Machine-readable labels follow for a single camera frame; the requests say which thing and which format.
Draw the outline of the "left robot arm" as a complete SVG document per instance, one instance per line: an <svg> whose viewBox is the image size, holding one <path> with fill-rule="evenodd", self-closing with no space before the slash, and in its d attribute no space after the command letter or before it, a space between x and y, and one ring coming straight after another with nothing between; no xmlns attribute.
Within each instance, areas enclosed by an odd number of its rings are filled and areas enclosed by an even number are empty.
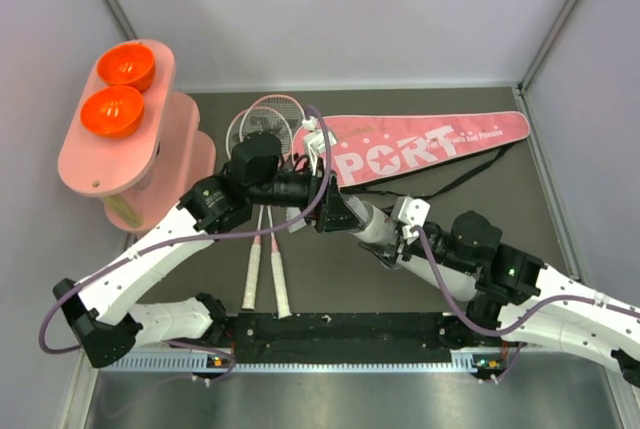
<svg viewBox="0 0 640 429"><path fill-rule="evenodd" d="M226 312L212 296L151 305L139 300L192 255L217 240L240 237L237 229L255 207L297 209L286 228L296 223L311 224L319 233L363 228L324 159L289 169L281 149L273 134L246 136L220 172L196 182L128 252L80 281L65 278L54 286L56 308L93 367L107 367L134 348L175 339L220 343Z"/></svg>

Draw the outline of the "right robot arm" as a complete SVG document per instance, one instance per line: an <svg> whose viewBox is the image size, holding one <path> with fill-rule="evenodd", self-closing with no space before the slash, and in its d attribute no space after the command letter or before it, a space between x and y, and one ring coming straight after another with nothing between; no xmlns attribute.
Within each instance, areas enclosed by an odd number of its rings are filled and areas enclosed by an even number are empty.
<svg viewBox="0 0 640 429"><path fill-rule="evenodd" d="M361 246L385 265L406 269L440 289L469 337L572 354L639 384L639 310L562 274L541 259L503 243L502 232L474 211L449 231L416 232L376 211Z"/></svg>

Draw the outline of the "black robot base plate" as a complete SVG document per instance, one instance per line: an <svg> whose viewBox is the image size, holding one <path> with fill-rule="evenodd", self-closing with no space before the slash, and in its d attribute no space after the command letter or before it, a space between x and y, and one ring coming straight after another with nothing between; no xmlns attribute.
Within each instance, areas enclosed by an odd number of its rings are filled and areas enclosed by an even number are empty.
<svg viewBox="0 0 640 429"><path fill-rule="evenodd" d="M503 346L438 312L241 313L216 323L211 335L182 342L230 348L243 364L431 363L449 360L452 350Z"/></svg>

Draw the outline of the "white shuttlecock tube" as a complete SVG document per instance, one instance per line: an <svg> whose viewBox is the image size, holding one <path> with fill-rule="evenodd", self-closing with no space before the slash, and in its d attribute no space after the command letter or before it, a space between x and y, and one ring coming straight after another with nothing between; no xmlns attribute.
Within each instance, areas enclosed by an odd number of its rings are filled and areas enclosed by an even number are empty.
<svg viewBox="0 0 640 429"><path fill-rule="evenodd" d="M364 221L364 229L352 233L360 242L379 245L385 234L392 228L396 229L396 223L371 203L362 201L355 196L351 197L348 203L355 210L358 217ZM435 274L424 255L413 255L413 258L408 263L388 268L406 269L432 286L438 287ZM441 264L438 265L438 269L446 289L454 299L468 302L476 295L476 281L473 276L457 272Z"/></svg>

